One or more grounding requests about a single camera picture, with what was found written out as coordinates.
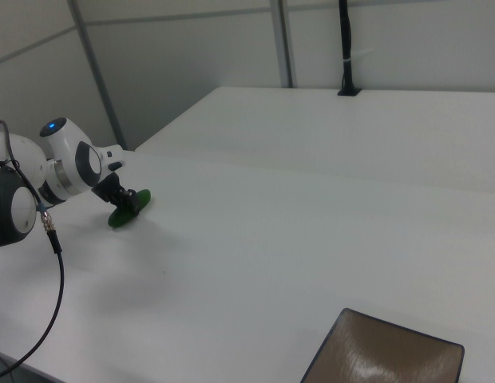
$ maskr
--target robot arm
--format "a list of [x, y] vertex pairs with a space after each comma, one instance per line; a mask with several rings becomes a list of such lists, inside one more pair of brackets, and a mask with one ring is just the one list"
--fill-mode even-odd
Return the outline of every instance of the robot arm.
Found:
[[49, 141], [54, 154], [53, 159], [46, 161], [45, 182], [38, 189], [49, 206], [95, 188], [125, 165], [120, 145], [93, 146], [87, 135], [67, 118], [48, 122], [40, 136]]
[[[105, 202], [117, 206], [112, 227], [139, 214], [150, 199], [149, 191], [125, 190], [115, 171], [125, 165], [120, 145], [98, 148], [71, 120], [60, 117], [48, 122], [40, 136], [49, 141], [53, 159], [46, 160], [32, 140], [10, 134], [10, 144], [22, 172], [47, 207], [92, 189]], [[0, 132], [0, 246], [24, 239], [36, 220], [33, 196], [14, 170]]]

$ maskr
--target white table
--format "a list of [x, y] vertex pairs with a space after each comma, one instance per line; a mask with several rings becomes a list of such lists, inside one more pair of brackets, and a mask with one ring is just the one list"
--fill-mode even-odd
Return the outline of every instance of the white table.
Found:
[[[154, 198], [118, 231], [91, 193], [54, 208], [67, 285], [29, 365], [69, 382], [300, 381], [350, 307], [461, 343], [461, 382], [495, 382], [495, 193], [184, 157], [128, 153], [122, 184]], [[33, 345], [56, 293], [37, 224], [0, 248], [0, 351]]]
[[137, 152], [495, 192], [495, 93], [219, 88]]

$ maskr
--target black cable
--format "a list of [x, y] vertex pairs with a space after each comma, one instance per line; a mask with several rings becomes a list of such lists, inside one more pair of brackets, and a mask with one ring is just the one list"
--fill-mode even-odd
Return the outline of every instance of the black cable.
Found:
[[8, 151], [8, 156], [10, 156], [12, 165], [14, 166], [15, 170], [17, 171], [17, 173], [21, 176], [22, 180], [24, 181], [24, 184], [30, 190], [30, 192], [33, 195], [33, 197], [37, 200], [37, 203], [41, 203], [42, 200], [40, 199], [40, 196], [38, 195], [37, 191], [34, 189], [34, 187], [31, 184], [31, 182], [24, 175], [24, 173], [22, 172], [21, 167], [20, 167], [18, 161], [14, 157], [14, 152], [11, 149], [10, 131], [8, 130], [8, 125], [3, 120], [0, 120], [0, 125], [2, 125], [2, 128], [5, 130], [6, 150]]
[[[1, 362], [1, 363], [2, 363], [2, 365], [4, 365], [7, 369], [9, 368], [8, 363], [6, 363], [6, 361], [5, 361], [2, 357], [0, 357], [0, 362]], [[15, 381], [14, 381], [14, 376], [12, 375], [11, 371], [10, 371], [10, 382], [11, 382], [11, 383], [15, 383]]]
[[4, 371], [2, 371], [0, 373], [0, 377], [4, 377], [8, 373], [11, 373], [14, 369], [19, 367], [22, 363], [24, 363], [24, 361], [26, 361], [26, 359], [28, 357], [33, 355], [33, 353], [38, 349], [38, 347], [40, 347], [40, 345], [43, 343], [43, 341], [45, 341], [45, 339], [47, 338], [47, 335], [49, 334], [50, 330], [53, 327], [54, 322], [56, 321], [57, 313], [59, 312], [59, 308], [61, 306], [61, 300], [63, 299], [63, 287], [65, 285], [65, 272], [63, 269], [63, 258], [61, 257], [60, 251], [57, 253], [57, 261], [59, 263], [59, 278], [60, 278], [59, 293], [57, 294], [56, 308], [54, 309], [54, 313], [53, 313], [52, 318], [50, 319], [49, 325], [47, 326], [46, 331], [43, 333], [43, 335], [38, 340], [37, 344], [34, 345], [34, 347], [32, 349], [30, 349], [30, 351], [28, 351], [28, 353], [26, 355], [24, 355], [18, 361], [16, 361], [13, 365], [11, 365], [10, 367], [8, 367]]
[[[8, 154], [10, 156], [11, 162], [13, 166], [15, 167], [15, 170], [17, 173], [21, 176], [22, 180], [24, 181], [24, 184], [26, 184], [26, 187], [30, 190], [31, 194], [33, 194], [33, 197], [37, 200], [38, 206], [42, 206], [44, 211], [41, 211], [42, 214], [45, 213], [45, 217], [47, 219], [48, 215], [45, 212], [45, 207], [43, 206], [43, 202], [40, 199], [40, 196], [34, 189], [33, 185], [31, 182], [27, 179], [26, 176], [24, 176], [24, 173], [22, 173], [20, 169], [20, 165], [18, 161], [15, 159], [12, 148], [11, 148], [11, 143], [10, 143], [10, 132], [8, 131], [8, 125], [6, 125], [6, 122], [3, 120], [0, 120], [0, 125], [2, 124], [2, 127], [5, 129], [5, 135], [6, 135], [6, 149], [8, 150]], [[46, 226], [46, 222], [44, 222], [44, 227], [46, 227], [47, 235], [49, 236], [49, 240], [51, 245], [53, 246], [54, 253], [57, 255], [57, 262], [59, 264], [59, 292], [57, 294], [57, 301], [56, 301], [56, 307], [54, 308], [53, 316], [50, 319], [49, 325], [47, 326], [46, 330], [44, 331], [43, 335], [40, 337], [36, 345], [33, 346], [32, 349], [30, 349], [26, 355], [21, 357], [18, 361], [16, 361], [13, 365], [5, 369], [0, 373], [0, 377], [4, 377], [8, 373], [11, 373], [14, 369], [19, 367], [28, 357], [33, 355], [33, 353], [40, 347], [40, 345], [45, 341], [47, 338], [47, 335], [49, 335], [50, 330], [53, 328], [53, 324], [56, 321], [57, 313], [59, 312], [59, 309], [61, 307], [61, 300], [63, 299], [63, 289], [65, 287], [65, 269], [63, 267], [63, 258], [61, 256], [61, 246], [59, 244], [59, 241], [57, 239], [57, 234], [56, 231], [53, 229], [53, 224], [52, 220], [49, 220], [49, 225]]]

